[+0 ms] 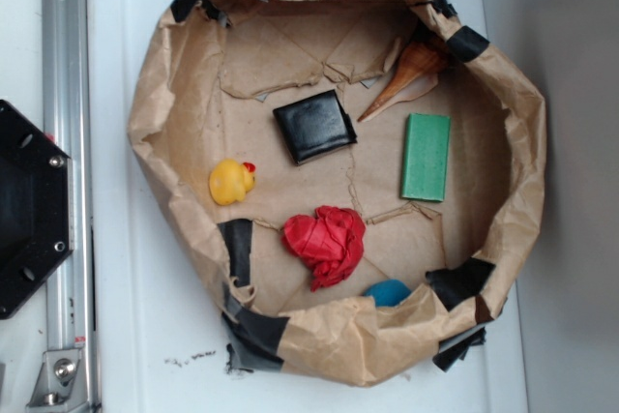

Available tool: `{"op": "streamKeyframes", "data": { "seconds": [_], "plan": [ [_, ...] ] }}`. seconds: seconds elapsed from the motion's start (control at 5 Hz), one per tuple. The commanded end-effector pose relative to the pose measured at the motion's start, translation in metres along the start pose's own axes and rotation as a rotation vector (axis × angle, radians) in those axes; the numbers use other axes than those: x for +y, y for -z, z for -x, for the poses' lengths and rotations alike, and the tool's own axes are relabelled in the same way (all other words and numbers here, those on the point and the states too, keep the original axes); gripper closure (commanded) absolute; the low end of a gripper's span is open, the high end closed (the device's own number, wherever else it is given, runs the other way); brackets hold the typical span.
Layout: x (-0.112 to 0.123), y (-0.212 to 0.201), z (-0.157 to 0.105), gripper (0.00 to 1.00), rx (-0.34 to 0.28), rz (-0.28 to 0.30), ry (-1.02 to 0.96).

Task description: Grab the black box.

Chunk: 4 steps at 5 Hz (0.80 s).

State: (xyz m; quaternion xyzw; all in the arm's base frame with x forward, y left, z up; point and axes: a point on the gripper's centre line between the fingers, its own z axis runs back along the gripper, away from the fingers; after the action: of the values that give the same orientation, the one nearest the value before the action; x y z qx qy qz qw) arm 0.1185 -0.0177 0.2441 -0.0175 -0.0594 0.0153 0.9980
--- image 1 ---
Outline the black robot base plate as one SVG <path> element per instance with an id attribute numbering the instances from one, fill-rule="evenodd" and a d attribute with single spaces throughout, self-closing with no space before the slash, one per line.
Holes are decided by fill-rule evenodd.
<path id="1" fill-rule="evenodd" d="M 71 158 L 1 102 L 1 318 L 33 296 L 72 252 Z"/>

